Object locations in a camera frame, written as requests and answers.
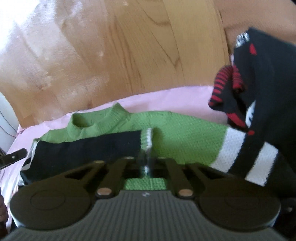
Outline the green and navy knit sweater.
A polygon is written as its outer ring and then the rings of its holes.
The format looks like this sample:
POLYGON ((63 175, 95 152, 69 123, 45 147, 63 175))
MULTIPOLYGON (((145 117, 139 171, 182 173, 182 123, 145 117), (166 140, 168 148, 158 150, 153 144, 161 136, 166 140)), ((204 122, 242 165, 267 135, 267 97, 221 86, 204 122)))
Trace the green and navy knit sweater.
POLYGON ((179 164, 201 163, 227 173, 245 157, 243 177, 264 186, 278 157, 269 143, 250 145, 236 129, 170 111, 130 113, 120 104, 75 113, 65 128, 50 130, 33 141, 21 172, 29 185, 89 162, 136 157, 141 150, 179 164))

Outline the pink floral bed sheet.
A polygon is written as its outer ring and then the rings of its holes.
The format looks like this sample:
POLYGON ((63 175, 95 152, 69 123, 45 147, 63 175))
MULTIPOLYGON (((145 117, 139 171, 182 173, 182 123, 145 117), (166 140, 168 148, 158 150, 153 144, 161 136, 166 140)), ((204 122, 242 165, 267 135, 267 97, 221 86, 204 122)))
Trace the pink floral bed sheet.
MULTIPOLYGON (((21 148, 25 148, 29 154, 35 139, 40 138, 50 130, 65 128, 73 114, 99 111, 110 108, 115 104, 120 104, 130 113, 170 111, 172 113, 192 116, 208 122, 227 126, 225 114, 213 111, 208 106, 212 90, 213 88, 210 86, 173 88, 169 90, 130 96, 118 101, 104 104, 91 110, 68 113, 56 120, 46 121, 42 124, 31 126, 26 129, 19 129, 18 136, 12 144, 10 151, 14 152, 21 148)), ((6 205, 10 201, 12 195, 16 192, 17 188, 20 186, 20 172, 27 160, 27 157, 1 170, 1 219, 6 219, 8 215, 6 205)))

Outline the wooden headboard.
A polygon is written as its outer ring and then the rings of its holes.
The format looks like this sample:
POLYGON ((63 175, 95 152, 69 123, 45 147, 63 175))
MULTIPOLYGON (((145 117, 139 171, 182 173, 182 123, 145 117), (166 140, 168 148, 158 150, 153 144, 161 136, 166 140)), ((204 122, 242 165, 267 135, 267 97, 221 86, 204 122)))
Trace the wooden headboard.
POLYGON ((24 128, 228 63, 213 1, 1 1, 1 93, 24 128))

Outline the black red striped garment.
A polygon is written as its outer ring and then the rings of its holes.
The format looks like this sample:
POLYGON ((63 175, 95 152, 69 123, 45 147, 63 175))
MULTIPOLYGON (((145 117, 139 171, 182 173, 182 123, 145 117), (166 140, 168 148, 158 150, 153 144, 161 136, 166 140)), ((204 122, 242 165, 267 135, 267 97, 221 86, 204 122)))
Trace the black red striped garment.
POLYGON ((274 229, 295 240, 295 45, 252 27, 239 34, 209 106, 245 132, 226 171, 276 196, 282 211, 274 229))

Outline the brown upholstered chair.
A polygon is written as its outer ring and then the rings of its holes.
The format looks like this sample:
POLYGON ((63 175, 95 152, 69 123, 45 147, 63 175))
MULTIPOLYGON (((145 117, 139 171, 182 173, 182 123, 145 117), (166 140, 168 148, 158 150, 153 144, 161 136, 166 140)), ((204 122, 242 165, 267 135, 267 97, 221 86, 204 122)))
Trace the brown upholstered chair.
POLYGON ((293 1, 214 1, 233 53, 236 38, 254 27, 278 39, 295 43, 295 3, 293 1))

